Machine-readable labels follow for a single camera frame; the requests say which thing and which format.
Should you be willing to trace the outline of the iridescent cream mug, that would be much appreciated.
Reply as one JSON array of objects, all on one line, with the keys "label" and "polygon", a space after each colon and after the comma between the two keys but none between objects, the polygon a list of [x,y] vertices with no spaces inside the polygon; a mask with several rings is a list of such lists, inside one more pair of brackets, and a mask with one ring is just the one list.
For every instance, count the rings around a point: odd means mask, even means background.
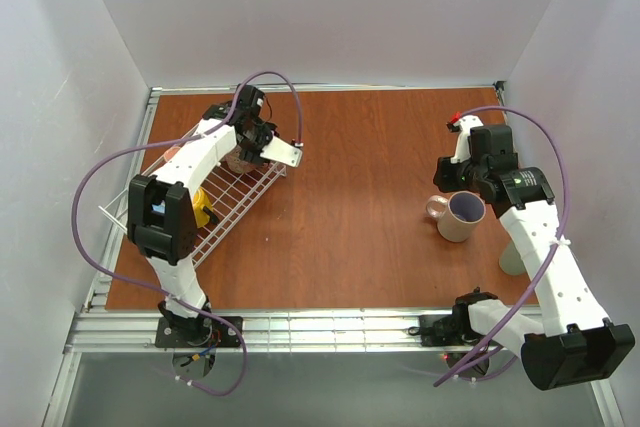
[{"label": "iridescent cream mug", "polygon": [[433,195],[425,211],[435,221],[439,234],[453,243],[468,240],[486,215],[483,200],[468,191],[455,192],[448,198]]}]

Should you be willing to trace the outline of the yellow mug black handle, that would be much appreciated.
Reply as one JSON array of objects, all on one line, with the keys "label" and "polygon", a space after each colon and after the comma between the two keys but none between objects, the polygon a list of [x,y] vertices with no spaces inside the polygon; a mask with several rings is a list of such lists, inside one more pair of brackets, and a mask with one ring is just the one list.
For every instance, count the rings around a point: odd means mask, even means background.
[{"label": "yellow mug black handle", "polygon": [[217,225],[219,223],[219,218],[213,210],[212,202],[202,187],[196,191],[192,198],[192,208],[198,229],[204,228],[209,224]]}]

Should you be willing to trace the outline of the pink ghost pattern mug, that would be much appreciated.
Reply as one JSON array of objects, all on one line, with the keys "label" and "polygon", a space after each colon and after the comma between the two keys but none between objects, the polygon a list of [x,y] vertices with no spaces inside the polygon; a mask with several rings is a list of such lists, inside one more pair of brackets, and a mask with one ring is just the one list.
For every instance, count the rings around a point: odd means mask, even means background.
[{"label": "pink ghost pattern mug", "polygon": [[231,172],[242,175],[255,171],[264,166],[263,163],[256,164],[253,162],[242,160],[241,153],[241,149],[234,149],[224,156],[224,162],[227,164]]}]

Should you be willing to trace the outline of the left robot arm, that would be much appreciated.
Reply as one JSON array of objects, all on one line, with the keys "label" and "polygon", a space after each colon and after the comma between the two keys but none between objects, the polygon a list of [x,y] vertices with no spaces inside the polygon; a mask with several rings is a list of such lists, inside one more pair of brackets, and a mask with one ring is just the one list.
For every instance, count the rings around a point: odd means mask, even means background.
[{"label": "left robot arm", "polygon": [[127,237],[165,292],[159,310],[167,318],[193,321],[207,308],[192,253],[198,231],[219,217],[202,183],[220,163],[241,175],[268,163],[262,151],[277,133],[261,117],[267,103],[263,91],[244,86],[235,107],[229,101],[210,106],[193,140],[168,148],[159,168],[130,181]]}]

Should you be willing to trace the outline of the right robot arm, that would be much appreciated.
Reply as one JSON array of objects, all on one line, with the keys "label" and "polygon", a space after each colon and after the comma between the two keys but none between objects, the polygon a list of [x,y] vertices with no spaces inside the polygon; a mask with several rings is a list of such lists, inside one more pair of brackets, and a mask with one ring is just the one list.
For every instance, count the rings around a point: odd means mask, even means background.
[{"label": "right robot arm", "polygon": [[454,195],[473,192],[508,233],[538,300],[539,322],[476,290],[456,299],[451,317],[478,347],[497,342],[522,362],[542,391],[609,378],[635,345],[627,324],[616,324],[599,304],[564,236],[565,220],[544,173],[520,167],[512,130],[476,116],[449,123],[457,133],[452,156],[437,163],[434,183]]}]

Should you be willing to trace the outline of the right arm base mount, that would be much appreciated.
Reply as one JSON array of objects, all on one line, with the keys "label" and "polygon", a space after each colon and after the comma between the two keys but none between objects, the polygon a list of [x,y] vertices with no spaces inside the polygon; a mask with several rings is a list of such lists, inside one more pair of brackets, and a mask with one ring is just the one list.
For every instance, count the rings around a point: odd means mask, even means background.
[{"label": "right arm base mount", "polygon": [[423,347],[473,347],[483,338],[471,329],[469,316],[465,313],[441,317],[420,315],[418,323],[409,327],[407,334],[419,337]]}]

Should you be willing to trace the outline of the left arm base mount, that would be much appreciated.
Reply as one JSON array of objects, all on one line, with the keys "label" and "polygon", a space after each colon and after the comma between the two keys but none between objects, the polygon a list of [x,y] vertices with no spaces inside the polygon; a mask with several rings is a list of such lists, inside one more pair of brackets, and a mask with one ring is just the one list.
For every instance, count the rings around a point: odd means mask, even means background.
[{"label": "left arm base mount", "polygon": [[178,326],[161,317],[157,324],[154,346],[157,348],[204,349],[240,346],[237,332],[227,324],[211,319],[194,319],[194,325]]}]

